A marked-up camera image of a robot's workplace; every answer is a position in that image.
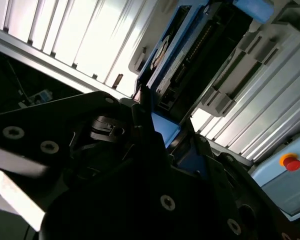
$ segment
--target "light blue control box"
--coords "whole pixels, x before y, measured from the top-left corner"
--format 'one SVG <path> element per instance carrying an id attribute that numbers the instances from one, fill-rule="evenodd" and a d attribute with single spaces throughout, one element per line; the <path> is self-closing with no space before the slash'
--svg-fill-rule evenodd
<path id="1" fill-rule="evenodd" d="M 280 164 L 286 154 L 300 161 L 300 137 L 267 159 L 252 173 L 253 179 L 290 221 L 300 218 L 300 168 L 288 171 Z"/>

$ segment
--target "emergency stop button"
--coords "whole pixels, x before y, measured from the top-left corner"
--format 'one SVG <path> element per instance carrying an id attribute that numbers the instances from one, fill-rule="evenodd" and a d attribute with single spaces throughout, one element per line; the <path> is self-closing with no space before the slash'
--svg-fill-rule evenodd
<path id="1" fill-rule="evenodd" d="M 294 153 L 288 153 L 280 158 L 281 166 L 285 167 L 289 172 L 297 171 L 300 168 L 300 161 L 298 155 Z"/>

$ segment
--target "cable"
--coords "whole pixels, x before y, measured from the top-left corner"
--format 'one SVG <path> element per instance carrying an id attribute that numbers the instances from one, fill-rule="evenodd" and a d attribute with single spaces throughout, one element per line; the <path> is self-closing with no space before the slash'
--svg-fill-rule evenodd
<path id="1" fill-rule="evenodd" d="M 29 103 L 31 103 L 31 100 L 30 100 L 30 98 L 28 97 L 28 95 L 26 94 L 24 88 L 22 87 L 21 82 L 19 81 L 19 78 L 18 78 L 18 76 L 17 76 L 17 74 L 16 74 L 14 68 L 12 67 L 12 65 L 11 65 L 11 63 L 10 63 L 10 61 L 9 61 L 9 59 L 7 59 L 6 56 L 4 56 L 4 58 L 6 59 L 7 63 L 9 64 L 9 67 L 10 67 L 11 71 L 13 72 L 13 75 L 14 75 L 14 77 L 15 77 L 15 79 L 16 79 L 16 81 L 17 81 L 19 87 L 20 87 L 20 90 L 22 91 L 22 93 L 23 93 L 23 95 L 25 96 L 25 98 L 29 101 Z"/>
<path id="2" fill-rule="evenodd" d="M 23 240 L 27 240 L 27 236 L 28 236 L 29 229 L 30 229 L 30 225 L 28 225 L 28 227 L 27 227 L 26 230 L 25 230 Z"/>

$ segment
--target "red button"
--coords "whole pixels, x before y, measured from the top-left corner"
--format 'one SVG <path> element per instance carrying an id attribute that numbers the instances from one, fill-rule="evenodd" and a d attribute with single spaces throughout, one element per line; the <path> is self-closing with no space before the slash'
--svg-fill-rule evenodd
<path id="1" fill-rule="evenodd" d="M 295 157 L 287 157 L 284 161 L 283 161 L 283 165 L 285 166 L 285 168 L 290 171 L 290 172 L 294 172 L 297 171 L 300 168 L 300 161 L 298 159 L 296 159 Z"/>

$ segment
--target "aluminum profile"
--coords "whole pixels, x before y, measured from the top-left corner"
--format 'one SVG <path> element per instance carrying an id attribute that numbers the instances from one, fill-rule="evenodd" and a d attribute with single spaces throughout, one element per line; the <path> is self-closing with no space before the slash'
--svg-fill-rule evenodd
<path id="1" fill-rule="evenodd" d="M 291 34 L 281 47 L 273 62 L 251 78 L 225 117 L 198 109 L 192 117 L 196 130 L 254 162 L 300 132 L 300 32 Z"/>

